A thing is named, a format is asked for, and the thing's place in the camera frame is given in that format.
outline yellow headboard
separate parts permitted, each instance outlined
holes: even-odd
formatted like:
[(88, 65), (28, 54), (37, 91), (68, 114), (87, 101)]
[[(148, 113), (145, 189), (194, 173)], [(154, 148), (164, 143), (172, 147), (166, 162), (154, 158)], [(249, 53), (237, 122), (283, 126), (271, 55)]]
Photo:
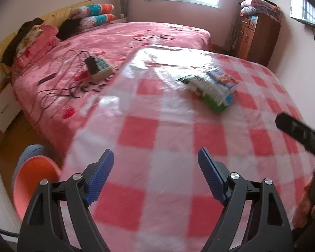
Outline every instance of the yellow headboard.
[[(57, 28), (61, 26), (61, 24), (69, 17), (70, 11), (72, 9), (76, 9), (78, 7), (81, 7), (82, 5), (92, 5), (93, 2), (91, 0), (80, 2), (77, 4), (69, 5), (67, 7), (60, 8), (58, 10), (55, 10), (53, 12), (50, 12), (46, 15), (41, 16), (40, 18), (44, 20), (43, 24), (50, 24)], [(13, 38), (16, 36), (18, 31), (15, 31), (11, 34), (9, 34), (4, 40), (0, 42), (0, 62), (2, 59), (2, 55), (4, 54), (4, 51), (6, 50), (8, 44), (13, 40)], [(12, 72), (12, 69), (3, 63), (1, 65), (1, 70), (5, 75), (9, 75)]]

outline red and white checkered cloth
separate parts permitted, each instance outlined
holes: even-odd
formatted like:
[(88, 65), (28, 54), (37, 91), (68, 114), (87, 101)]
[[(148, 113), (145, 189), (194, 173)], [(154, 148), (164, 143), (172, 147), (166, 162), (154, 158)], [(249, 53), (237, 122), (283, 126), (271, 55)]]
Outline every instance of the red and white checkered cloth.
[[(189, 70), (212, 67), (239, 81), (232, 104), (221, 114), (176, 81)], [(281, 111), (301, 115), (266, 67), (201, 50), (148, 46), (102, 94), (74, 137), (63, 179), (98, 161), (105, 149), (113, 150), (113, 170), (90, 207), (111, 251), (202, 249), (223, 207), (197, 163), (201, 147), (247, 180), (271, 178), (291, 219), (315, 158), (276, 128)], [(246, 225), (246, 214), (241, 223)], [(236, 243), (241, 239), (238, 233)]]

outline blue gripper pad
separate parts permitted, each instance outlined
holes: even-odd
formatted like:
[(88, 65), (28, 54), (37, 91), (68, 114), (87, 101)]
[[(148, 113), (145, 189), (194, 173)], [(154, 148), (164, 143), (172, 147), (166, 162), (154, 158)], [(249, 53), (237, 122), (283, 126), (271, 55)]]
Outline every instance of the blue gripper pad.
[(228, 197), (226, 195), (225, 181), (223, 179), (225, 175), (220, 175), (220, 173), (218, 172), (219, 167), (217, 166), (217, 163), (218, 162), (214, 161), (211, 158), (209, 152), (205, 148), (201, 148), (199, 150), (198, 164), (201, 167), (201, 170), (204, 174), (207, 184), (209, 185), (211, 193), (214, 198), (218, 200), (222, 205), (226, 205), (228, 202)]
[(89, 179), (87, 186), (88, 192), (84, 198), (85, 204), (90, 206), (97, 201), (101, 189), (103, 188), (114, 164), (114, 154), (111, 150), (106, 150), (100, 160), (95, 163), (97, 168)]

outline metal screw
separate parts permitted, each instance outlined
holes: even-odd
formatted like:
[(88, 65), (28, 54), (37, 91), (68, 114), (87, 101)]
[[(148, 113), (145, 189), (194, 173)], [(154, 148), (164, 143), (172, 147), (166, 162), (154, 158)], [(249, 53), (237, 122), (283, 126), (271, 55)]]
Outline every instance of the metal screw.
[(238, 173), (233, 172), (230, 174), (230, 177), (234, 180), (237, 180), (237, 179), (239, 179), (240, 175)]
[(271, 184), (273, 184), (273, 181), (271, 180), (271, 179), (269, 179), (269, 178), (265, 178), (265, 183), (267, 184), (267, 185), (271, 185)]
[(47, 179), (42, 179), (39, 184), (41, 186), (44, 186), (44, 185), (48, 184), (48, 180)]
[(81, 174), (80, 173), (75, 173), (73, 176), (72, 176), (73, 180), (79, 180), (81, 179)]

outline window sill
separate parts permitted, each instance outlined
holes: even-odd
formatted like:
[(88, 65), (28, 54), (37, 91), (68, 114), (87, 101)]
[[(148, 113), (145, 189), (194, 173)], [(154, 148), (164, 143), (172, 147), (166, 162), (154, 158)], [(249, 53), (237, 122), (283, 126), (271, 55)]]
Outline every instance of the window sill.
[(145, 0), (145, 1), (178, 1), (178, 2), (186, 2), (186, 3), (192, 3), (192, 4), (199, 4), (199, 5), (206, 5), (208, 7), (212, 8), (218, 8), (218, 5), (213, 5), (213, 4), (208, 4), (200, 1), (195, 1), (195, 0)]

